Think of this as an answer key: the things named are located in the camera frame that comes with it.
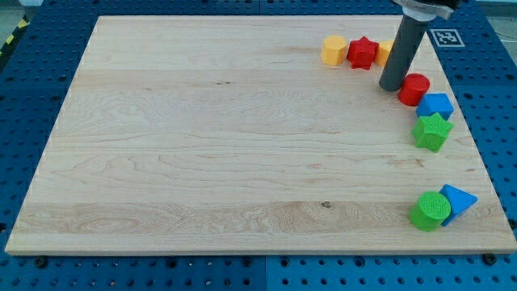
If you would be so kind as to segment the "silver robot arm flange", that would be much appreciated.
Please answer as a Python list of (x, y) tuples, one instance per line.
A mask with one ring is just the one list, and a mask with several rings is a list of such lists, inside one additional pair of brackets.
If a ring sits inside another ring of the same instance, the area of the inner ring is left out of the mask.
[(461, 0), (393, 0), (402, 7), (405, 16), (420, 22), (432, 21), (436, 17), (450, 19), (460, 6)]

